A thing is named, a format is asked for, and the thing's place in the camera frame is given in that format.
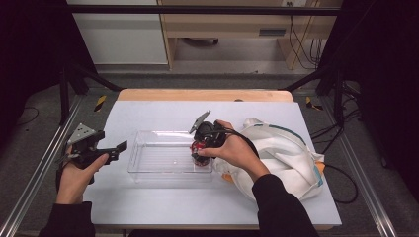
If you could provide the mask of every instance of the person's right hand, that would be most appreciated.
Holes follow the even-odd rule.
[[[233,129],[231,123],[227,121],[217,120],[217,122],[225,128]],[[231,133],[227,134],[225,142],[221,147],[198,150],[198,155],[224,159],[231,165],[245,170],[253,182],[259,179],[259,177],[270,173],[246,141]]]

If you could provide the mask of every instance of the person's left hand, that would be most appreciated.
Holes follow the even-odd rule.
[[[80,204],[90,179],[107,162],[109,155],[101,155],[86,169],[81,170],[73,163],[65,165],[62,171],[56,204]]]

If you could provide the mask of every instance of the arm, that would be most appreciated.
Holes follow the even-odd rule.
[[[228,122],[218,123],[232,129]],[[261,236],[318,236],[301,202],[287,193],[282,181],[270,174],[243,139],[229,134],[222,147],[206,148],[198,154],[219,157],[249,174],[255,183],[252,191],[259,207]]]
[[[95,226],[90,219],[91,202],[83,202],[83,193],[90,179],[108,160],[102,155],[84,170],[68,163],[62,172],[56,202],[52,207],[48,224],[40,232],[49,236],[95,236]]]
[[[301,202],[287,193],[277,176],[260,177],[252,191],[259,207],[261,236],[318,236]]]

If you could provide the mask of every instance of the floor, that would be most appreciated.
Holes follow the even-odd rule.
[[[301,61],[304,66],[310,66],[306,59],[302,58]],[[172,70],[155,67],[145,68],[141,73],[122,73],[119,69],[105,68],[101,73],[123,87],[278,89],[311,71],[312,69],[302,67],[288,70],[274,39],[221,39],[217,45],[184,39],[179,42]],[[92,81],[88,81],[88,84],[91,90],[83,99],[83,106],[76,120],[103,127],[118,93],[110,92]],[[333,103],[331,98],[318,98],[313,93],[315,86],[314,81],[293,92],[310,133],[334,123],[328,113],[330,110],[327,109]],[[99,113],[92,113],[98,97],[103,94],[108,95],[107,103]],[[307,105],[307,97],[311,99],[312,107]],[[345,98],[344,101],[346,99],[347,115],[357,109],[357,104],[351,98]],[[37,194],[25,201],[19,198],[59,129],[58,88],[51,87],[32,95],[27,107],[18,121],[21,124],[15,127],[10,137],[10,142],[0,150],[0,191],[2,194],[7,192],[6,196],[2,195],[0,202],[0,221],[5,222],[10,217],[16,203],[28,204],[24,205],[26,209],[23,210],[26,215],[17,218],[20,225],[16,236],[37,236],[45,225],[50,204],[54,202],[53,164],[50,168],[47,167],[49,169]],[[336,130],[332,129],[313,140],[317,152],[326,148],[335,133]],[[336,202],[343,224],[328,231],[320,231],[321,236],[419,236],[419,204],[407,191],[397,172],[382,167],[378,151],[359,114],[348,118],[344,133],[325,154],[329,164],[341,168],[357,182],[365,174],[367,185],[373,191],[369,192],[369,188],[360,186],[360,195],[354,202]],[[362,167],[361,176],[354,172],[354,166],[357,166],[353,164],[354,161],[358,161]],[[325,174],[335,198],[345,200],[354,195],[352,184],[341,173],[326,169]],[[381,223],[387,224],[388,228],[380,227]],[[123,232],[98,228],[98,236],[102,235],[123,236]]]

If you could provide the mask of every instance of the black sleeve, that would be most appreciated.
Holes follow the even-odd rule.
[[[90,201],[81,204],[55,204],[48,224],[40,232],[40,236],[95,236],[95,226],[90,219],[91,209]]]
[[[277,176],[260,177],[252,191],[259,206],[258,218],[262,237],[318,236],[301,202],[287,193]]]

